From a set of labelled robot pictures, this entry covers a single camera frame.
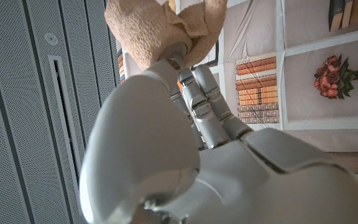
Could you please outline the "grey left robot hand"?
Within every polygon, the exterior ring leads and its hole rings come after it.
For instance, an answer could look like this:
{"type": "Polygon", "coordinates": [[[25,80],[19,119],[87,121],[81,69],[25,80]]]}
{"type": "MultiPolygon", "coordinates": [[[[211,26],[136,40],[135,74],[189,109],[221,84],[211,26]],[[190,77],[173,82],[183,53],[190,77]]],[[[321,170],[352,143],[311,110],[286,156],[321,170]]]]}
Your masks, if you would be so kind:
{"type": "Polygon", "coordinates": [[[358,223],[328,153],[235,117],[210,70],[163,59],[104,102],[81,168],[89,223],[358,223]]]}

